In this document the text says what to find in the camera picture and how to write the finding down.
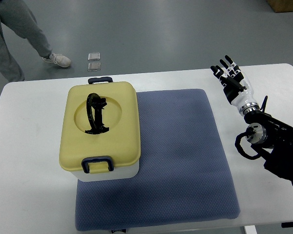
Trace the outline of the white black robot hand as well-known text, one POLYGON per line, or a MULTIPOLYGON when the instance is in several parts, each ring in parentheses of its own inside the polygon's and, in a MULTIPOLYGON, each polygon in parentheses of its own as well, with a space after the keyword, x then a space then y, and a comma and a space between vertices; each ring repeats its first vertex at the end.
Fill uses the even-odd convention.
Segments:
POLYGON ((223 86, 228 102, 235 106, 242 116, 259 110, 258 102, 253 98, 251 83, 239 66, 227 55, 225 60, 220 60, 220 63, 224 68, 216 65, 211 66, 210 69, 223 86))

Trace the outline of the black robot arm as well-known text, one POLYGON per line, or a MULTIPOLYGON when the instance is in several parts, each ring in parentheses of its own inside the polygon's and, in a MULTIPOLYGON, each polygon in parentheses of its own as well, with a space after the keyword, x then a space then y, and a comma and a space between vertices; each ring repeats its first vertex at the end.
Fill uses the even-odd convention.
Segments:
POLYGON ((249 160, 263 158, 264 168, 293 186, 293 127, 265 112, 268 97, 262 107, 248 108, 245 132, 235 140, 239 154, 249 160))

